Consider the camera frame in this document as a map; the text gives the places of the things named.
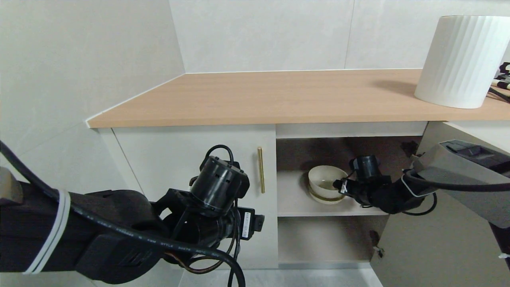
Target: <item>cabinet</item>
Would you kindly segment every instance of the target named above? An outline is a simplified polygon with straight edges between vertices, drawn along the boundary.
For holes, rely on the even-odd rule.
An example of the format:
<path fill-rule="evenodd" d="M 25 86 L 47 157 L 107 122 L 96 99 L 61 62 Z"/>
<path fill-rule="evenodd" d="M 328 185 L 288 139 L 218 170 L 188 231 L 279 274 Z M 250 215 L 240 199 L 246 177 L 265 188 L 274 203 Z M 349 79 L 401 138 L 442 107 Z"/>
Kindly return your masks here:
<path fill-rule="evenodd" d="M 429 123 L 418 153 L 450 139 L 510 152 L 507 142 L 490 135 L 495 128 L 491 122 Z M 508 122 L 497 133 L 510 137 Z M 425 202 L 419 211 L 428 207 Z M 488 222 L 444 192 L 438 192 L 438 205 L 426 216 L 391 215 L 378 246 L 384 249 L 383 257 L 374 254 L 371 266 L 385 287 L 510 284 L 510 272 L 498 258 L 501 250 Z"/>
<path fill-rule="evenodd" d="M 349 171 L 350 159 L 375 154 L 381 172 L 396 180 L 401 169 L 411 164 L 401 148 L 403 142 L 419 143 L 418 154 L 449 139 L 508 152 L 508 141 L 493 140 L 494 134 L 510 137 L 507 123 L 429 122 L 426 128 L 418 122 L 144 127 L 114 128 L 114 133 L 150 200 L 170 187 L 188 190 L 189 179 L 198 174 L 211 146 L 225 144 L 232 149 L 251 183 L 240 205 L 266 216 L 262 232 L 242 242 L 242 268 L 370 264 L 385 287 L 481 282 L 499 286 L 509 282 L 510 272 L 497 258 L 500 250 L 488 223 L 447 194 L 439 192 L 436 210 L 426 216 L 389 216 L 377 208 L 361 208 L 351 198 L 336 205 L 315 202 L 307 193 L 306 172 L 321 164 Z M 265 194 L 260 189 L 257 147 L 263 148 Z M 227 158 L 223 150 L 214 154 Z M 430 204 L 432 197 L 427 197 L 413 211 L 424 211 Z M 381 235 L 382 258 L 374 254 L 370 230 Z"/>
<path fill-rule="evenodd" d="M 278 267 L 274 125 L 115 128 L 114 133 L 143 192 L 152 201 L 169 188 L 189 190 L 189 180 L 198 175 L 207 150 L 218 144 L 229 146 L 250 179 L 250 188 L 239 205 L 265 215 L 262 232 L 241 242 L 239 264 L 248 269 Z M 257 147 L 263 150 L 264 194 Z M 228 158 L 224 150 L 212 155 Z M 224 240 L 220 249 L 226 250 L 228 244 Z M 208 263 L 197 262 L 197 268 L 200 264 Z"/>

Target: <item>gray floor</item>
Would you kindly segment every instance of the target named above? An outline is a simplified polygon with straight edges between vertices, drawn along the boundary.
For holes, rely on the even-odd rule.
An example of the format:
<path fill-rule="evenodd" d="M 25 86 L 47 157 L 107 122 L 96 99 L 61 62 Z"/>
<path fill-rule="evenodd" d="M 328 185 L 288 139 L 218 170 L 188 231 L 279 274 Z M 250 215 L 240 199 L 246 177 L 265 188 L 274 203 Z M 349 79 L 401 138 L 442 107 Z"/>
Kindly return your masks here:
<path fill-rule="evenodd" d="M 219 270 L 203 275 L 185 272 L 179 287 L 224 287 L 228 272 Z M 247 287 L 383 287 L 372 269 L 245 270 L 244 276 Z"/>

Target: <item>white lampshade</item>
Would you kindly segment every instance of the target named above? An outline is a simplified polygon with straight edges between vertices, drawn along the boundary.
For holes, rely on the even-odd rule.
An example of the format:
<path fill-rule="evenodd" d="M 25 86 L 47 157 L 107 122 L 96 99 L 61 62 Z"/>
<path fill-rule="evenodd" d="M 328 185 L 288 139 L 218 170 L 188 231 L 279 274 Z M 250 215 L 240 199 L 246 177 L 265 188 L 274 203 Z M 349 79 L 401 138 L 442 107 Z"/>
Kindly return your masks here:
<path fill-rule="evenodd" d="M 510 17 L 441 17 L 415 96 L 442 106 L 481 107 L 509 40 Z"/>

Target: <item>gold rim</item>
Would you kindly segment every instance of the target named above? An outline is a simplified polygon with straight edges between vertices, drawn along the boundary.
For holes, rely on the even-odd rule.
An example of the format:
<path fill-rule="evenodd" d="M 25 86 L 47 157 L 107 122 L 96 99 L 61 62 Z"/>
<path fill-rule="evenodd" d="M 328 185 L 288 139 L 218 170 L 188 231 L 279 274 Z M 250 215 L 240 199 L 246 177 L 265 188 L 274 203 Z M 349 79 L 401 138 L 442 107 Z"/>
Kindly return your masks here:
<path fill-rule="evenodd" d="M 317 193 L 316 193 L 316 192 L 312 189 L 312 187 L 311 187 L 310 185 L 308 185 L 308 192 L 310 192 L 310 194 L 311 194 L 312 196 L 314 196 L 315 198 L 320 199 L 320 200 L 323 200 L 323 201 L 327 201 L 327 202 L 340 201 L 340 200 L 344 199 L 344 197 L 345 197 L 345 195 L 340 195 L 340 196 L 339 196 L 339 197 L 337 197 L 337 198 L 326 198 L 326 197 L 322 197 L 322 196 L 318 195 L 318 194 L 317 194 Z"/>

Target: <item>wooden countertop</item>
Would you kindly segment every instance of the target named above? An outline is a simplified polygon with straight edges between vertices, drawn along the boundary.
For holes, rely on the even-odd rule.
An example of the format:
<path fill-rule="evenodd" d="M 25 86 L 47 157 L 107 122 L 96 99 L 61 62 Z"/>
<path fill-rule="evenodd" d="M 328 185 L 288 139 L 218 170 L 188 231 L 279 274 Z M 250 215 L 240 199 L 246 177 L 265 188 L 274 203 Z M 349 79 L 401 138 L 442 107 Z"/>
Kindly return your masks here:
<path fill-rule="evenodd" d="M 510 120 L 487 98 L 456 109 L 414 97 L 420 69 L 186 74 L 88 120 L 91 128 Z"/>

